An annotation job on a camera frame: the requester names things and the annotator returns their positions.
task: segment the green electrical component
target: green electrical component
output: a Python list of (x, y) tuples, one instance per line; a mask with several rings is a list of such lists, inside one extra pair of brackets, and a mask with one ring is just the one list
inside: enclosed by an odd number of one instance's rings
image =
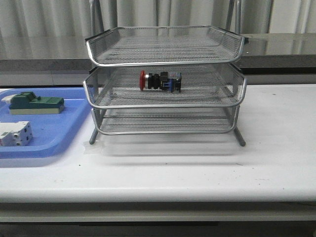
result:
[(12, 115), (59, 114), (64, 108), (64, 98), (36, 96), (32, 91), (15, 95), (9, 106)]

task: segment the wire mesh tray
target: wire mesh tray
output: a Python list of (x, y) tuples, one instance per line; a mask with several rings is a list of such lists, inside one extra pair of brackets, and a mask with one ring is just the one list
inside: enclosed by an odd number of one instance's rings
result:
[(239, 106), (229, 108), (149, 108), (95, 110), (97, 129), (106, 135), (141, 133), (227, 133), (236, 126)]
[[(181, 72), (181, 92), (139, 88), (142, 70)], [(98, 68), (83, 82), (98, 109), (154, 107), (234, 107), (245, 95), (246, 79), (229, 64)]]
[(212, 26), (121, 27), (86, 40), (99, 67), (228, 63), (240, 58), (243, 43)]

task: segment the electrical component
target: electrical component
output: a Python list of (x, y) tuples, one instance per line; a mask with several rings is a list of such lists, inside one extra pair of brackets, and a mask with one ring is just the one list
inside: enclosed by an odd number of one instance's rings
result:
[(145, 73), (141, 71), (139, 77), (139, 87), (145, 89), (161, 89), (181, 92), (181, 73), (162, 72), (159, 74)]
[(33, 92), (22, 92), (2, 99), (10, 104), (12, 115), (59, 114), (65, 108), (63, 98), (36, 96)]
[(29, 121), (0, 122), (0, 146), (26, 146), (32, 138)]

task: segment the white electrical component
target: white electrical component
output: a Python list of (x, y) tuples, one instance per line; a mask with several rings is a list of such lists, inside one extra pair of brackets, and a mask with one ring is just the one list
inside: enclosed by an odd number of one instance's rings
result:
[(32, 138), (29, 121), (0, 122), (0, 146), (26, 146)]

